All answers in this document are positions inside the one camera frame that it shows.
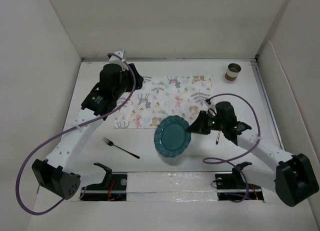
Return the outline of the teal scalloped plate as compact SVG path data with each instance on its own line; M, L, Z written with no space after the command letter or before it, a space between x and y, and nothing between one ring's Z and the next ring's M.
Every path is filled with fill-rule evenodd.
M178 115L171 115L160 122L154 132L154 147L164 158L181 155L191 142L187 132L189 123Z

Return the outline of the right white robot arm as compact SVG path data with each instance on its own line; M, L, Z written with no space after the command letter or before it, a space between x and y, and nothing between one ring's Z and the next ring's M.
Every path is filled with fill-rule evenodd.
M212 130L222 132L228 141L253 154L271 169L270 173L254 174L237 171L231 175L231 182L235 187L256 184L276 193L289 207L296 206L320 190L312 164L306 155L294 155L263 140L248 124L237 120L230 102L218 102L213 112L201 111L187 128L187 132L201 135L208 135Z

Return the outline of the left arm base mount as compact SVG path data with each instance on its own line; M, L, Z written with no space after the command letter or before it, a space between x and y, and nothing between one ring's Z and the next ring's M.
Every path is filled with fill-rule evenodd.
M122 202L127 200L128 174L113 172L106 165L95 162L99 170L89 173L81 179L81 201Z

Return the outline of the brown paper cup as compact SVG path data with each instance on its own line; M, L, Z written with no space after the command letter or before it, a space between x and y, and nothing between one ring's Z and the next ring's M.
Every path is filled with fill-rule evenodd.
M230 63L225 72L225 78L229 81L235 81L240 74L242 68L237 63Z

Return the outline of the animal print cloth napkin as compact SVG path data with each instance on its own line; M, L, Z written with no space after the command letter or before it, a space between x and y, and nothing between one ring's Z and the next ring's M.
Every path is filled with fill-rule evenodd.
M142 88L115 113L116 129L157 127L168 116L191 123L212 96L212 75L144 76Z

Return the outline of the metal spoon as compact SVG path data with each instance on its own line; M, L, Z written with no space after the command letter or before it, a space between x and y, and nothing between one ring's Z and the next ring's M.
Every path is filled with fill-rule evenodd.
M220 141L220 135L221 135L221 131L218 131L217 138L216 138L216 141L215 141L215 144L216 144L216 145L218 145L218 144L219 144L219 141Z

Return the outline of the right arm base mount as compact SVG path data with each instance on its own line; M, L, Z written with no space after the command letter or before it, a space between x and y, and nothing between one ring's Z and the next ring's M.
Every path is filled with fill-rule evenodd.
M262 188L258 185L248 183L242 176L242 171L246 166L252 165L250 162L237 164L231 172L219 172L215 174L215 179L211 186L217 190L219 201L264 201Z

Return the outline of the black metal fork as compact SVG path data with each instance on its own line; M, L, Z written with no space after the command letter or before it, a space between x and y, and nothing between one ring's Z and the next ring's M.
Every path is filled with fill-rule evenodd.
M107 139L106 137L103 137L103 138L102 138L102 141L103 141L105 144L107 144L108 146L110 146L110 147L116 147L117 149L120 149L120 150L124 151L125 153L133 156L134 158L140 159L140 156L138 156L138 155L136 155L136 154L134 154L134 153L132 153L132 152L129 152L129 151L127 151L127 150L125 150L125 149L123 149L123 148L115 145L111 140Z

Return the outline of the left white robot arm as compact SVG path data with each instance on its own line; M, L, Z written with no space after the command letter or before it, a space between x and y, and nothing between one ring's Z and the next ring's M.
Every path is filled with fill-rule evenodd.
M132 95L142 88L143 77L134 64L126 62L125 50L108 54L109 60L99 73L73 123L62 134L58 145L44 158L36 159L31 168L38 184L64 200L72 198L84 185L83 175L74 173L78 156L95 130L108 116L124 106L127 100L118 102L124 93Z

